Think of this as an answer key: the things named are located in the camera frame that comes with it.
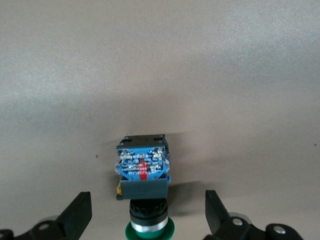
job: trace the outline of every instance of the white background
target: white background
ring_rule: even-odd
[[[0,229],[90,191],[82,240],[125,239],[115,147],[166,134],[173,239],[205,189],[260,229],[320,230],[320,2],[0,2]]]

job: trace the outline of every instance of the black terminal block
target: black terminal block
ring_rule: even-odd
[[[166,147],[169,151],[168,142],[165,134],[154,135],[135,135],[125,136],[118,146],[117,150],[122,149],[136,149],[136,148],[153,148],[153,147]]]
[[[203,240],[303,240],[284,224],[269,224],[262,231],[241,217],[231,217],[214,190],[205,191],[205,216],[212,235]]]

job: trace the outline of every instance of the gray wall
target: gray wall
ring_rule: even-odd
[[[115,146],[167,134],[173,239],[205,189],[259,228],[320,223],[320,2],[0,2],[0,229],[91,191],[82,239],[124,239]]]

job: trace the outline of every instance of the red stripe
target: red stripe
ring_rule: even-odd
[[[147,180],[147,166],[144,158],[139,159],[139,175],[141,180]]]

